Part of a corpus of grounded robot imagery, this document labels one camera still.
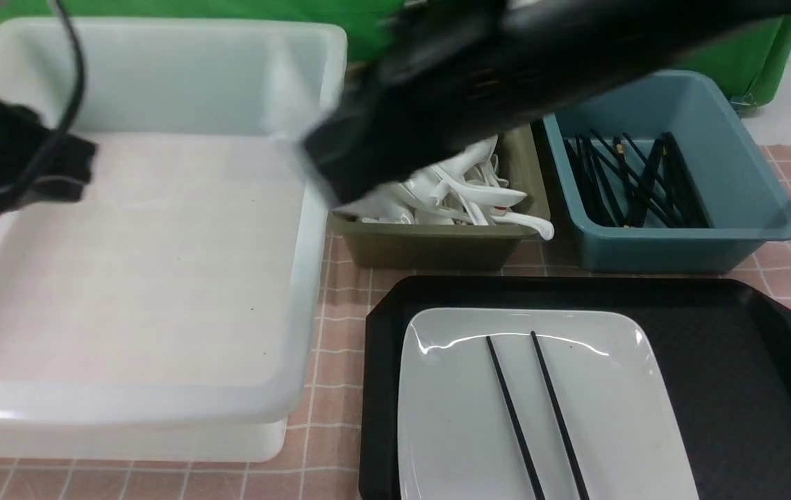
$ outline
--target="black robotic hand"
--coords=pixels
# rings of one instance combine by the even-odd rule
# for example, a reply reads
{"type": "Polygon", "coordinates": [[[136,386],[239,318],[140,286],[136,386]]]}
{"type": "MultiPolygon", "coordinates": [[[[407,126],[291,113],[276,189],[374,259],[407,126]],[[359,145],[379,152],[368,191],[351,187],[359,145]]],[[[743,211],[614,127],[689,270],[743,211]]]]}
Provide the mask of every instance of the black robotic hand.
{"type": "Polygon", "coordinates": [[[669,66],[791,0],[445,0],[394,42],[303,142],[332,205],[465,146],[669,66]]]}

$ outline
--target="black chopsticks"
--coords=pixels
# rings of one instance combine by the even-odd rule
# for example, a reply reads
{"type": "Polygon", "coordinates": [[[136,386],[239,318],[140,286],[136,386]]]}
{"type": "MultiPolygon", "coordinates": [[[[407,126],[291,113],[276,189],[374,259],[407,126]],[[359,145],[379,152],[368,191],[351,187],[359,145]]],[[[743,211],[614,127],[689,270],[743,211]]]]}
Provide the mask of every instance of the black chopsticks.
{"type": "Polygon", "coordinates": [[[534,490],[535,500],[547,500],[544,497],[544,488],[540,486],[540,478],[538,478],[538,469],[534,466],[534,460],[531,458],[531,452],[528,451],[528,443],[525,441],[525,434],[522,433],[522,425],[519,424],[519,415],[515,414],[515,406],[513,406],[513,398],[509,395],[509,388],[506,387],[506,379],[503,379],[503,370],[500,368],[500,361],[497,360],[497,350],[494,349],[494,342],[491,342],[491,336],[485,337],[485,342],[488,343],[488,352],[491,354],[491,361],[494,363],[494,371],[497,373],[497,382],[500,382],[500,392],[503,393],[503,400],[506,402],[506,410],[509,411],[510,421],[513,422],[513,433],[515,439],[519,441],[519,450],[522,450],[522,460],[525,461],[525,471],[528,472],[528,480],[531,481],[531,489],[534,490]]]}
{"type": "Polygon", "coordinates": [[[589,133],[598,144],[593,145],[590,137],[575,135],[573,144],[571,140],[563,140],[563,145],[583,208],[591,221],[615,228],[650,227],[650,222],[657,225],[656,221],[665,228],[712,227],[700,193],[694,188],[685,156],[671,133],[654,138],[648,155],[627,133],[615,137],[611,143],[595,130],[589,133]],[[629,148],[624,146],[624,139],[629,148]],[[634,172],[630,168],[627,156],[630,148],[642,161],[642,170],[637,168],[634,172]],[[623,195],[626,211],[615,193],[623,195]]]}
{"type": "MultiPolygon", "coordinates": [[[[544,352],[540,348],[538,341],[538,334],[531,332],[531,339],[534,341],[534,349],[537,351],[538,364],[540,371],[544,376],[544,382],[547,384],[547,393],[553,411],[556,415],[556,421],[559,424],[559,433],[565,453],[567,454],[567,461],[571,466],[571,475],[574,476],[574,483],[577,487],[577,494],[580,500],[590,500],[589,492],[586,490],[586,482],[583,480],[583,472],[580,469],[580,463],[577,462],[577,455],[574,450],[574,444],[571,442],[567,425],[559,399],[556,396],[555,388],[553,386],[553,379],[550,377],[550,372],[547,369],[547,361],[544,359],[544,352]]],[[[538,470],[534,466],[534,460],[531,458],[531,452],[528,450],[528,442],[525,440],[525,434],[522,432],[522,424],[519,423],[519,415],[516,415],[515,406],[513,405],[513,398],[510,396],[509,388],[506,386],[506,379],[503,377],[503,370],[500,368],[500,360],[497,358],[497,350],[494,349],[494,342],[491,336],[485,337],[485,342],[488,345],[488,353],[491,355],[491,362],[494,364],[494,372],[497,373],[497,382],[500,384],[500,393],[503,395],[503,401],[506,402],[506,410],[509,412],[510,423],[513,425],[513,433],[515,433],[516,440],[519,441],[519,450],[522,452],[522,460],[525,462],[525,472],[528,472],[528,479],[531,481],[531,489],[534,490],[535,500],[545,500],[544,490],[540,486],[540,478],[538,477],[538,470]]]]}
{"type": "Polygon", "coordinates": [[[540,349],[538,334],[536,332],[531,332],[531,339],[534,341],[534,349],[538,353],[540,371],[544,374],[544,382],[547,383],[547,392],[550,394],[550,401],[553,403],[553,411],[556,414],[556,421],[559,424],[559,433],[561,437],[563,437],[563,445],[565,446],[565,453],[567,453],[567,461],[569,461],[571,465],[571,474],[574,476],[577,494],[580,496],[580,500],[590,500],[590,494],[586,491],[586,482],[583,480],[583,474],[580,471],[580,463],[577,462],[574,444],[571,443],[571,436],[567,433],[565,418],[561,412],[561,406],[559,406],[556,390],[553,387],[553,378],[550,377],[550,371],[547,369],[547,361],[544,359],[544,352],[540,349]]]}

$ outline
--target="plastic container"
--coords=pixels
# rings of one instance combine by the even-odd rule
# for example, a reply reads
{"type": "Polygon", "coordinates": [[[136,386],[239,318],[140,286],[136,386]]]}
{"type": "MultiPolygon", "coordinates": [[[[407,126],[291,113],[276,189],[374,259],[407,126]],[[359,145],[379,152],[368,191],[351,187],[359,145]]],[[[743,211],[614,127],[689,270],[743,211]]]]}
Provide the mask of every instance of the plastic container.
{"type": "MultiPolygon", "coordinates": [[[[75,132],[99,153],[81,203],[0,219],[0,456],[267,460],[303,392],[326,221],[268,138],[294,88],[269,76],[289,54],[290,82],[332,107],[344,33],[76,25],[75,132]]],[[[0,99],[55,123],[71,59],[54,19],[0,26],[0,99]]]]}
{"type": "MultiPolygon", "coordinates": [[[[500,162],[501,174],[510,181],[510,188],[528,193],[515,211],[550,218],[531,127],[504,134],[503,145],[506,161],[500,162]]],[[[539,237],[532,228],[512,224],[363,224],[337,213],[331,213],[328,224],[342,234],[360,268],[496,270],[503,267],[519,241],[539,237]]]]}
{"type": "MultiPolygon", "coordinates": [[[[764,242],[791,240],[791,201],[706,76],[656,73],[545,117],[544,130],[585,269],[728,272],[764,242]],[[656,136],[672,132],[713,228],[606,228],[592,222],[563,145],[563,137],[591,128],[605,138],[629,133],[639,142],[648,140],[648,148],[656,136]]],[[[640,162],[633,165],[642,173],[640,162]]]]}

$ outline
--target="white plastic tub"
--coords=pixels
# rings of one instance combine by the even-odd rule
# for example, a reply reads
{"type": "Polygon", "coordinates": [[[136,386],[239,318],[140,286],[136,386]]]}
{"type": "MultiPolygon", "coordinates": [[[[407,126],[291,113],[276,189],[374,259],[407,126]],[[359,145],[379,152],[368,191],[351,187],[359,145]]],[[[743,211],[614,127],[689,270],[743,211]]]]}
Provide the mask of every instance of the white plastic tub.
{"type": "MultiPolygon", "coordinates": [[[[335,26],[77,19],[75,131],[99,144],[73,206],[0,221],[0,456],[262,461],[303,389],[326,208],[264,117],[288,85],[337,102],[335,26]]],[[[55,124],[72,57],[54,19],[0,26],[0,98],[55,124]]]]}

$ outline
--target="pink checkered tablecloth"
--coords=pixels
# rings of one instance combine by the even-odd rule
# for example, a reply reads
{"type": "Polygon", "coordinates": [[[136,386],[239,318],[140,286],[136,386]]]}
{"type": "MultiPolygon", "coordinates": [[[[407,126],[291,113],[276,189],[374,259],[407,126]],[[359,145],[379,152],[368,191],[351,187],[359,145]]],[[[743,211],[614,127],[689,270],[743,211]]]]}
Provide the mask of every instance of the pink checkered tablecloth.
{"type": "MultiPolygon", "coordinates": [[[[791,194],[791,147],[763,148],[791,194]]],[[[553,196],[552,203],[560,203],[553,196]]],[[[563,236],[524,241],[506,276],[589,276],[563,236]]],[[[284,450],[264,463],[106,462],[0,458],[0,500],[352,500],[357,497],[364,317],[413,272],[357,269],[342,238],[329,236],[306,391],[288,422],[284,450]]],[[[765,244],[726,275],[791,308],[791,242],[765,244]]]]}

